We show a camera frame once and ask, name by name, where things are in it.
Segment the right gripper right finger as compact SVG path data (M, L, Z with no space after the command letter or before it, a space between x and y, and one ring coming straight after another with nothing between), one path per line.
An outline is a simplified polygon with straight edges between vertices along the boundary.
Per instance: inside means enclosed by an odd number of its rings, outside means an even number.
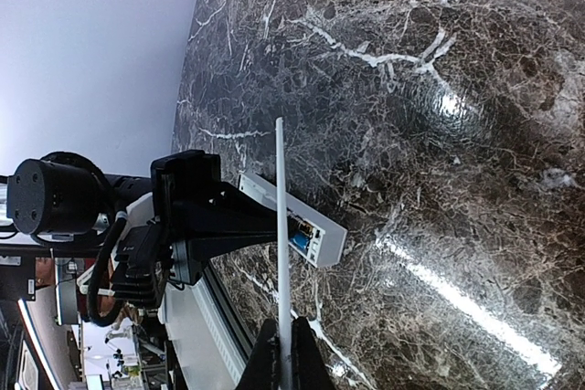
M324 360L305 317L292 322L292 388L335 390Z

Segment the white battery cover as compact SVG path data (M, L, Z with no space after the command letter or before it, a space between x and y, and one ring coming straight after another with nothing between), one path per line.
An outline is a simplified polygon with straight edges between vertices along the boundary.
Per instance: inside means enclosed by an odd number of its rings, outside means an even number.
M292 316L289 274L288 223L286 205L283 117L275 121L276 134L276 206L278 258L278 325L280 341L280 388L293 389Z

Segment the white remote control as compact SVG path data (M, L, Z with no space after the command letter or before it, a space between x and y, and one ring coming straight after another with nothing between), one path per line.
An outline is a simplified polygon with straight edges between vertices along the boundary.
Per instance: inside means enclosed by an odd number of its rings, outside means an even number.
M276 186L258 174L239 175L239 190L269 209L277 209ZM296 197L286 195L287 216L298 224L289 228L289 245L315 268L338 264L344 250L347 229L311 208Z

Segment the gold black battery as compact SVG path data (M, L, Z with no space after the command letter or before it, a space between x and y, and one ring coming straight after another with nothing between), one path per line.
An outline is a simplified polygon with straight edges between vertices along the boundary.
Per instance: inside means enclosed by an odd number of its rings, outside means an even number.
M287 219L287 226L288 234L290 236L293 236L294 234L301 232L304 233L306 236L311 237L314 232L314 227L309 222L304 220L298 220L291 217Z

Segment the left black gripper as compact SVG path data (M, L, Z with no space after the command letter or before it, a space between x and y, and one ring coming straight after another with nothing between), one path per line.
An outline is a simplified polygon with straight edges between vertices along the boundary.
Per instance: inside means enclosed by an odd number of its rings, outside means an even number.
M277 214L238 187L221 182L217 154L188 150L167 155L154 160L150 171L154 212L168 230L173 249L173 280L195 285L210 259L277 240L275 231L218 232L213 205L270 226L276 225Z

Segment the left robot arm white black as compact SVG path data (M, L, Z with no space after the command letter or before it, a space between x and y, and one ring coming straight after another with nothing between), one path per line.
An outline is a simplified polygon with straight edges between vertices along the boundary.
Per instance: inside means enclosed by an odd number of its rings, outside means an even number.
M7 179L7 216L16 231L71 256L97 250L94 276L114 256L116 295L145 298L178 262L181 282L197 283L215 257L277 238L277 214L222 181L220 158L189 150L157 159L151 176L104 174L75 153L22 162Z

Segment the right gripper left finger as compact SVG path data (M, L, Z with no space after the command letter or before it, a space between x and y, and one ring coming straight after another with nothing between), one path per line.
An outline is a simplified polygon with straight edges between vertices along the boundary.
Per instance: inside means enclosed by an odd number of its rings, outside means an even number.
M266 319L251 351L236 390L277 390L280 385L278 323Z

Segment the blue battery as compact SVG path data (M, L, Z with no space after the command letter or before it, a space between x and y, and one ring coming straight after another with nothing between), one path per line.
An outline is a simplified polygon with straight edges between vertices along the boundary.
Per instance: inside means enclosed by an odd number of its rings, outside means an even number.
M306 254L310 247L311 238L306 236L304 233L298 232L289 239L289 242L299 252Z

